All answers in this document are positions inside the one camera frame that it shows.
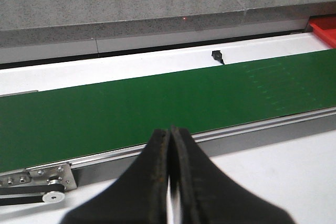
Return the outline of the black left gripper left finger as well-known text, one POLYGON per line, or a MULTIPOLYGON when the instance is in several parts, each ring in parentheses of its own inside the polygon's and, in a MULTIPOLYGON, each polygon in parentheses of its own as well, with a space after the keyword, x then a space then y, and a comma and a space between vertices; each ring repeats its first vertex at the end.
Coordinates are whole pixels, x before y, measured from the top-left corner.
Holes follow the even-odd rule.
POLYGON ((166 223, 170 134, 155 130, 141 154, 106 190, 69 211, 62 223, 166 223))

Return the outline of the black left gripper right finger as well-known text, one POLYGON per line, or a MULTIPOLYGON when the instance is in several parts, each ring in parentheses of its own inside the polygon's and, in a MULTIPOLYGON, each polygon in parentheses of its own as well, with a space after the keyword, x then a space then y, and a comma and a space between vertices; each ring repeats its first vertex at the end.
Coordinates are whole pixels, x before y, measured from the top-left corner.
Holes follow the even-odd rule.
POLYGON ((172 127, 170 178, 179 193, 181 223, 293 223, 283 209, 223 173, 186 128, 172 127))

